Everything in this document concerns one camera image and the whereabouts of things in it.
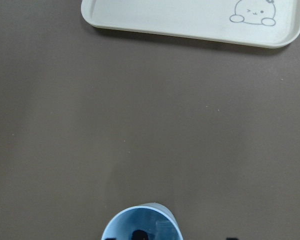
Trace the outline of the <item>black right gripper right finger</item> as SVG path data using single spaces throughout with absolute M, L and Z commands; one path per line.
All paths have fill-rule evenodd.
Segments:
M 226 240 L 238 240 L 237 237 L 227 237 Z

